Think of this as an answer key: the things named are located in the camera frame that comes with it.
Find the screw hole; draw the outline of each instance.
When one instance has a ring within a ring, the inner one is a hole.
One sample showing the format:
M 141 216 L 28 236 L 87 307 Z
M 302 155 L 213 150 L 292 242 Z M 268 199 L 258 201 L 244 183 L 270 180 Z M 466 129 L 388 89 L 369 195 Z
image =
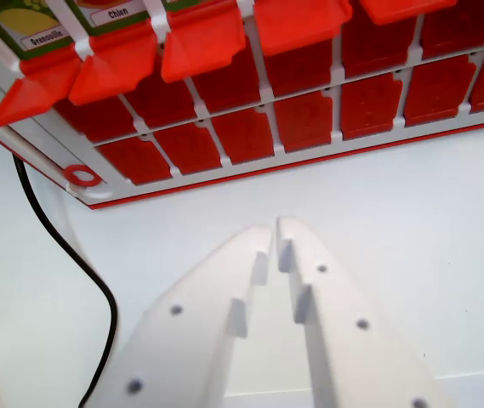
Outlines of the screw hole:
M 174 316 L 180 315 L 183 312 L 183 307 L 175 304 L 170 308 L 170 313 Z
M 359 327 L 361 330 L 368 330 L 368 327 L 370 327 L 370 323 L 368 323 L 368 320 L 366 319 L 359 319 L 357 321 L 357 327 Z
M 421 398 L 416 398 L 412 403 L 413 408 L 429 408 L 427 401 Z
M 143 383 L 138 378 L 134 380 L 130 380 L 130 382 L 126 386 L 126 392 L 130 395 L 137 394 L 143 388 Z

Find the printed label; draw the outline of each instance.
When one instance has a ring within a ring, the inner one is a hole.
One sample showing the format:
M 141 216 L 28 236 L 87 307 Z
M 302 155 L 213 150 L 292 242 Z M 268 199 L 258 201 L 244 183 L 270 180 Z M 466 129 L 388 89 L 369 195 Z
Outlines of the printed label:
M 22 59 L 71 42 L 46 0 L 0 0 L 0 37 Z M 35 49 L 44 45 L 48 47 Z
M 143 2 L 133 0 L 132 2 L 119 4 L 118 6 L 106 8 L 105 10 L 92 13 L 90 18 L 97 26 L 101 26 L 103 24 L 111 23 L 115 20 L 123 19 L 130 15 L 141 13 L 142 11 L 145 11 L 145 5 Z
M 33 49 L 65 37 L 68 37 L 68 31 L 64 28 L 64 26 L 57 25 L 53 28 L 49 28 L 48 30 L 38 32 L 38 34 L 34 34 L 33 36 L 22 38 L 20 41 L 26 49 Z
M 65 0 L 87 32 L 99 36 L 149 18 L 143 0 Z

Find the white rack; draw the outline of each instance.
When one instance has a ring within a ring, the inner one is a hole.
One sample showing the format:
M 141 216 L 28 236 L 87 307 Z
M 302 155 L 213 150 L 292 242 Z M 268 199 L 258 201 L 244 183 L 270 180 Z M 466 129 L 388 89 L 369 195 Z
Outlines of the white rack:
M 293 323 L 304 326 L 315 408 L 453 407 L 304 224 L 280 218 L 276 231 Z M 88 408 L 220 407 L 232 350 L 250 336 L 248 320 L 259 312 L 252 310 L 252 289 L 266 283 L 271 237 L 266 226 L 245 229 L 163 293 L 106 367 Z
M 341 62 L 340 35 L 333 39 L 334 62 L 330 68 L 330 83 L 276 97 L 269 84 L 263 55 L 260 49 L 259 34 L 253 17 L 253 1 L 239 0 L 237 3 L 242 11 L 242 16 L 244 17 L 244 28 L 246 35 L 249 38 L 249 46 L 251 47 L 256 70 L 259 75 L 260 101 L 210 114 L 205 102 L 198 95 L 194 83 L 192 83 L 192 80 L 189 78 L 185 80 L 185 84 L 189 88 L 194 101 L 196 117 L 193 119 L 150 128 L 145 124 L 145 121 L 138 116 L 135 109 L 130 105 L 126 98 L 119 95 L 119 99 L 133 118 L 134 128 L 136 129 L 135 133 L 123 135 L 114 139 L 108 139 L 106 141 L 100 141 L 98 143 L 92 143 L 84 135 L 74 130 L 56 111 L 51 110 L 45 114 L 35 116 L 32 119 L 26 119 L 14 123 L 10 127 L 16 133 L 5 127 L 0 128 L 0 141 L 9 146 L 11 150 L 23 156 L 28 162 L 57 182 L 57 184 L 69 190 L 71 194 L 77 196 L 79 200 L 91 207 L 98 207 L 100 204 L 108 201 L 128 199 L 135 196 L 162 194 L 171 189 L 185 188 L 194 184 L 225 179 L 231 176 L 242 176 L 244 174 L 265 171 L 266 169 L 291 165 L 294 163 L 325 159 L 328 156 L 341 155 L 354 150 L 365 150 L 379 145 L 387 145 L 430 134 L 450 132 L 460 128 L 484 124 L 484 111 L 470 113 L 469 103 L 470 91 L 484 61 L 484 45 L 482 47 L 470 48 L 462 52 L 446 54 L 436 58 L 423 59 L 423 49 L 419 45 L 419 37 L 424 18 L 423 15 L 420 15 L 418 18 L 413 43 L 408 48 L 408 57 L 405 64 L 361 76 L 346 78 L 344 67 Z M 65 2 L 63 0 L 49 0 L 48 5 L 59 18 L 60 23 L 68 30 L 74 39 L 76 43 L 76 51 L 79 56 L 84 59 L 86 56 L 93 54 L 92 49 L 88 45 L 87 32 L 69 10 Z M 145 0 L 145 6 L 151 16 L 151 24 L 157 34 L 158 40 L 162 43 L 165 40 L 166 33 L 170 30 L 164 8 L 160 0 Z M 458 114 L 451 119 L 406 127 L 403 117 L 403 106 L 407 97 L 407 89 L 410 83 L 413 67 L 463 54 L 470 55 L 470 61 L 476 65 L 476 71 L 472 83 L 469 86 L 469 90 L 464 98 L 464 102 L 458 108 Z M 403 91 L 401 93 L 401 100 L 399 102 L 396 118 L 393 121 L 393 129 L 389 132 L 376 133 L 359 139 L 343 140 L 343 135 L 339 128 L 339 100 L 341 97 L 342 85 L 389 72 L 394 72 L 395 78 L 400 79 L 403 82 Z M 9 90 L 13 81 L 21 76 L 18 58 L 0 40 L 0 101 Z M 306 150 L 286 153 L 281 139 L 279 138 L 273 104 L 282 99 L 288 99 L 312 92 L 321 92 L 323 96 L 333 99 L 332 143 Z M 257 112 L 265 113 L 267 115 L 270 125 L 270 133 L 273 138 L 274 156 L 233 165 L 230 158 L 226 155 L 210 119 L 246 109 L 254 109 Z M 153 133 L 186 123 L 195 123 L 198 127 L 208 129 L 214 140 L 217 151 L 220 154 L 221 167 L 200 173 L 183 175 L 172 163 L 170 158 L 155 140 Z M 129 179 L 122 176 L 96 149 L 96 147 L 100 145 L 134 137 L 153 143 L 158 148 L 165 161 L 170 166 L 172 178 L 149 184 L 134 185 Z M 26 152 L 30 148 L 34 149 L 32 155 L 28 156 L 27 153 L 21 153 L 23 151 Z M 43 164 L 43 158 L 40 161 L 37 161 L 36 155 L 38 154 L 47 158 L 47 166 Z M 91 168 L 100 176 L 103 183 L 88 188 L 77 188 L 76 186 L 70 185 L 70 183 L 61 176 L 61 169 L 77 164 L 83 164 Z

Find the red tab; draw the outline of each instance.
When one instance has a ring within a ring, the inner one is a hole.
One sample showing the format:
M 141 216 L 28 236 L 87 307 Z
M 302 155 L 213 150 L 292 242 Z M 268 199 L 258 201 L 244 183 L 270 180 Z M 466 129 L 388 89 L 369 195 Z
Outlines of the red tab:
M 452 7 L 457 0 L 361 0 L 375 24 L 389 24 L 419 14 Z
M 80 67 L 73 44 L 21 62 L 26 76 L 17 79 L 0 102 L 0 126 L 50 110 L 68 95 Z
M 157 37 L 151 20 L 91 37 L 90 46 L 95 54 L 85 59 L 70 92 L 75 105 L 133 91 L 153 72 Z
M 245 48 L 243 20 L 235 1 L 169 14 L 162 78 L 174 82 L 228 66 Z
M 256 0 L 254 16 L 266 56 L 336 37 L 351 18 L 347 0 Z

